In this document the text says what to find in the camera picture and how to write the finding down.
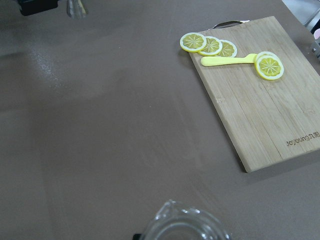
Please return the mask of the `steel measuring jigger cup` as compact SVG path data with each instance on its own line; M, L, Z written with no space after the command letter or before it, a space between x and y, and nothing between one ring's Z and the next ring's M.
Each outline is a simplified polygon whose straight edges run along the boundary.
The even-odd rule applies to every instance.
M67 0L66 13L72 19L81 19L88 15L88 10L81 0Z

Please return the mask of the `lemon slice on knife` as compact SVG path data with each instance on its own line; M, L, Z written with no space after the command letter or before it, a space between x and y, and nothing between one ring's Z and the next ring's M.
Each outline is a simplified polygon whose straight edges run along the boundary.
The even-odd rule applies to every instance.
M254 60L254 66L258 75L267 81L281 78L285 70L280 58L269 51L258 53Z

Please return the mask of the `pink cup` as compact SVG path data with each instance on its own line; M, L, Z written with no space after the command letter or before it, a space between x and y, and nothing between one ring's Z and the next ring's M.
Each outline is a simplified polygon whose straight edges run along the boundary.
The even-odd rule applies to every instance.
M313 37L315 40L318 40L320 38L320 28L314 31Z

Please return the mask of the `bamboo cutting board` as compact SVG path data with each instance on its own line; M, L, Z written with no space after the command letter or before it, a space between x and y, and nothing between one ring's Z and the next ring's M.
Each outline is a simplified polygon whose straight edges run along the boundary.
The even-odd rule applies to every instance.
M320 148L320 77L274 16L203 31L234 43L239 57L262 51L283 63L280 79L252 63L202 66L190 57L247 172Z

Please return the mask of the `lemon slice stack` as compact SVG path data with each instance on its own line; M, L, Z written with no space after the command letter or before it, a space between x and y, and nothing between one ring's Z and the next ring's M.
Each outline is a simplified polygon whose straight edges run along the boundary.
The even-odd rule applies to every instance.
M215 56L223 48L222 41L214 36L205 36L206 45L198 53L202 56Z
M197 53L204 49L207 40L206 37L198 32L189 32L184 34L179 40L180 47L186 52Z

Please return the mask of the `lemon slice stack middle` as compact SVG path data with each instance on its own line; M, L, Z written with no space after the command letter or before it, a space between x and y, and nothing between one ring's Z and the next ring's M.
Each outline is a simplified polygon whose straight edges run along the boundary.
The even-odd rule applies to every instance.
M205 36L206 45L198 53L202 56L215 56L223 48L222 41L214 36Z

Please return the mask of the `lemon slice stack end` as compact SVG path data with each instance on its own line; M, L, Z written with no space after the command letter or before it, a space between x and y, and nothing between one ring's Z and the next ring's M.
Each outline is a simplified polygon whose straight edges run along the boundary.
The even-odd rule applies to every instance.
M218 53L218 56L233 58L237 55L238 49L233 42L225 40L225 39L221 39L220 41L222 43L222 49Z

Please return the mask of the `lemon slice stack front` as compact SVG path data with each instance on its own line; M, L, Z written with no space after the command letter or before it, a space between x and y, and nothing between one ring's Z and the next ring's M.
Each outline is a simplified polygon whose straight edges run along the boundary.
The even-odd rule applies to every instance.
M197 53L204 49L207 40L206 37L198 32L189 32L184 34L179 40L180 47L186 52Z

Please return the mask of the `clear glass shaker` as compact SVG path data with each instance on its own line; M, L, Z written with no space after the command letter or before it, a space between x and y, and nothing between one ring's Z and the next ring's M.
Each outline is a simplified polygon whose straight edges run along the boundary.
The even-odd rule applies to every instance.
M222 223L211 213L180 201L168 200L142 233L133 240L231 240Z

